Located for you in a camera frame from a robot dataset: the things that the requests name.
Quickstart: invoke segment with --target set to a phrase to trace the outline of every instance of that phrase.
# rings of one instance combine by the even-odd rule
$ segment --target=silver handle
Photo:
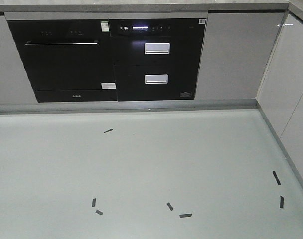
[[[145,55],[148,54],[169,54],[170,43],[145,43]]]
[[[47,46],[47,45],[98,45],[98,42],[92,43],[26,43],[26,46]]]
[[[145,84],[168,84],[168,75],[145,75]]]
[[[146,50],[145,52],[149,53],[149,54],[151,54],[151,53],[153,53],[153,54],[162,54],[162,53],[169,53],[169,50],[165,50],[165,51],[148,51],[148,50]]]

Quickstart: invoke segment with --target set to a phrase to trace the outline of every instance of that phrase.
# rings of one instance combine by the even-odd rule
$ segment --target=brand logo
[[[181,91],[180,97],[192,97],[192,92],[191,91]]]

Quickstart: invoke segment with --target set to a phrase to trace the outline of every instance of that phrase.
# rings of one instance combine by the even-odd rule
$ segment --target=gray floor
[[[0,239],[186,238],[303,239],[257,110],[0,115]]]

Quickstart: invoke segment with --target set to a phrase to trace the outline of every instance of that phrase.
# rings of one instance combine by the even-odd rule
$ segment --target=kitchen cabinet
[[[281,137],[303,92],[303,24],[288,15],[257,100]]]
[[[33,89],[4,16],[0,16],[0,104],[35,104]]]
[[[303,179],[303,94],[280,140]]]
[[[283,16],[209,13],[195,99],[255,98]]]

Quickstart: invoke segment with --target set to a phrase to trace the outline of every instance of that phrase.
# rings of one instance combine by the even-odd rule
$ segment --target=sticker
[[[199,19],[199,24],[206,24],[206,19],[205,18]]]
[[[101,21],[102,32],[109,32],[110,27],[108,26],[108,21]]]
[[[116,83],[101,83],[102,89],[116,89]]]

